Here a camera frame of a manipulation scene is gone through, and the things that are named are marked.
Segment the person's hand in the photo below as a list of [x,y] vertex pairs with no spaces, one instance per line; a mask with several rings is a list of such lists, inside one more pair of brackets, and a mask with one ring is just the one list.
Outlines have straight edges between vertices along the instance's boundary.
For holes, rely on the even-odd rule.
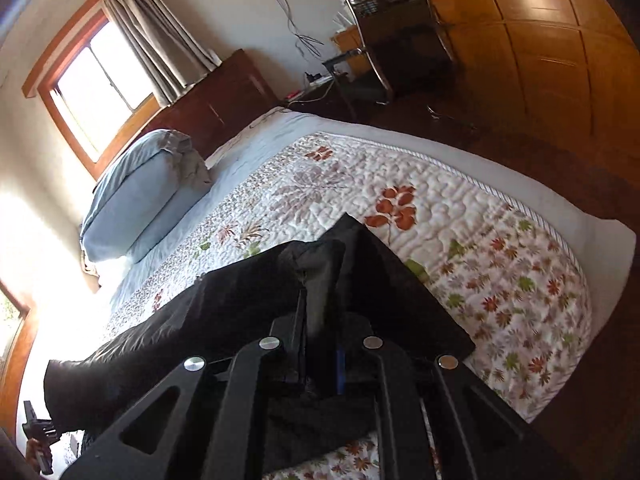
[[45,443],[37,439],[29,439],[26,443],[25,460],[36,474],[42,473],[40,463],[38,462],[38,457],[40,455],[42,455],[46,460],[50,460],[50,448]]

